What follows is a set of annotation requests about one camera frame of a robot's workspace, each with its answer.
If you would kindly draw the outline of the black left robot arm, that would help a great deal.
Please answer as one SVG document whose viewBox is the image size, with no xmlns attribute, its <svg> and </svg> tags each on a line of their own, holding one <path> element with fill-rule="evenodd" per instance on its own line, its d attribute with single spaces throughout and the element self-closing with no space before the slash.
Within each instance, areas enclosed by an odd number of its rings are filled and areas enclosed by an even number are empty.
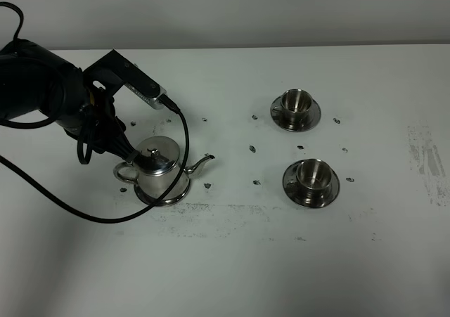
<svg viewBox="0 0 450 317">
<path fill-rule="evenodd" d="M 10 41 L 1 49 L 1 125 L 34 129 L 14 119 L 38 110 L 76 140 L 82 164 L 93 153 L 128 162 L 135 156 L 113 105 L 120 88 L 28 40 Z"/>
</svg>

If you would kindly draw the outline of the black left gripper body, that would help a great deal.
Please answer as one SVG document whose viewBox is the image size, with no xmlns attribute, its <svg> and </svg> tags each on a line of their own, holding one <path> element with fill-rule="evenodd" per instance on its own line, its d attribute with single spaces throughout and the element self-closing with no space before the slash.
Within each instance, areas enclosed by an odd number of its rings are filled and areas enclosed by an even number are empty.
<svg viewBox="0 0 450 317">
<path fill-rule="evenodd" d="M 88 137 L 91 137 L 92 145 L 111 145 L 125 130 L 123 121 L 116 115 L 115 100 L 93 82 L 86 83 L 85 87 L 89 92 L 89 105 L 84 109 L 79 140 L 88 143 Z"/>
</svg>

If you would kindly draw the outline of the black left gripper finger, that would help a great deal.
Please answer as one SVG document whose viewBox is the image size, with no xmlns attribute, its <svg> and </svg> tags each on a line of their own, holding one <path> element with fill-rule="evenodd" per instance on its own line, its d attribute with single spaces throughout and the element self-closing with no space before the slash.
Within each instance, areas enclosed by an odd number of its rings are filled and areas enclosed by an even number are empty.
<svg viewBox="0 0 450 317">
<path fill-rule="evenodd" d="M 138 151 L 125 136 L 126 126 L 119 118 L 107 118 L 95 127 L 93 149 L 98 154 L 110 153 L 132 162 Z"/>
</svg>

